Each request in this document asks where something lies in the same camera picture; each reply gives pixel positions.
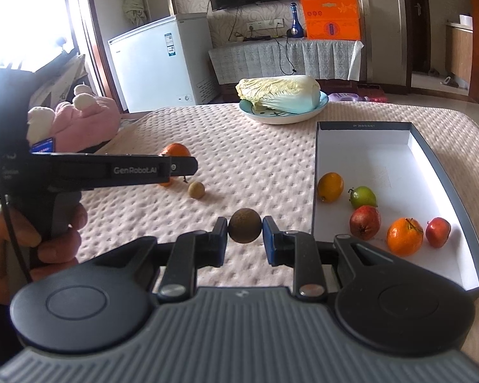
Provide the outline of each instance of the blue vase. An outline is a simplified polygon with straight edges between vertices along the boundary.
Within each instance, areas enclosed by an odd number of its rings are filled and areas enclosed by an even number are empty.
[[[298,21],[296,3],[291,3],[291,13],[293,14],[293,25],[290,28],[291,37],[303,37],[303,27]]]

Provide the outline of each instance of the lace tablecloth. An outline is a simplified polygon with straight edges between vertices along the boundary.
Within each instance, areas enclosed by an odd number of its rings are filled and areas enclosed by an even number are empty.
[[[411,121],[429,143],[458,191],[479,236],[479,127],[448,109],[368,102],[331,102],[312,120],[287,126],[258,124],[235,104],[167,108],[122,130],[101,153],[158,154],[171,142],[184,143],[197,157],[207,194],[193,200],[187,185],[97,189],[84,194],[89,224],[80,260],[134,238],[162,242],[197,229],[209,230],[218,216],[241,207],[271,215],[281,229],[310,231],[316,121]],[[291,285],[292,271],[266,262],[262,238],[229,241],[225,265],[199,270],[200,285]],[[479,300],[464,351],[479,363]]]
[[[229,43],[211,49],[209,57],[220,85],[243,78],[280,76],[293,68],[297,74],[314,79],[359,80],[363,47],[361,41],[354,40],[278,38]]]

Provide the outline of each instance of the tangerine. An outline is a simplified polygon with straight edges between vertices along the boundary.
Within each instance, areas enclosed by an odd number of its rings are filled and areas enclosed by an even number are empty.
[[[402,217],[389,227],[387,245],[396,256],[410,256],[422,246],[424,230],[415,219]]]
[[[183,144],[174,142],[166,146],[163,151],[160,153],[161,156],[170,156],[170,157],[191,157],[190,151]],[[160,186],[169,187],[174,181],[174,177],[171,177],[167,183],[159,183]]]
[[[336,172],[328,172],[319,179],[318,196],[323,202],[337,200],[344,190],[344,180]]]

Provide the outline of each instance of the human hand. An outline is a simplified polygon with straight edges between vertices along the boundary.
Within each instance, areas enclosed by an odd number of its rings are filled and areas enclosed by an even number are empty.
[[[78,264],[75,256],[82,243],[78,230],[87,224],[87,211],[81,204],[74,211],[68,231],[44,243],[41,243],[39,233],[19,211],[11,208],[10,213],[19,246],[33,248],[39,245],[37,248],[39,260],[49,264],[30,271],[34,281]],[[10,302],[5,265],[5,241],[7,240],[9,240],[9,234],[0,207],[0,304],[4,305]]]

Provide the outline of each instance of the window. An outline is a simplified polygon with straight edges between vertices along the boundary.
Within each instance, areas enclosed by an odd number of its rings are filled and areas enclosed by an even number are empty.
[[[0,0],[0,66],[36,71],[73,49],[65,0]]]

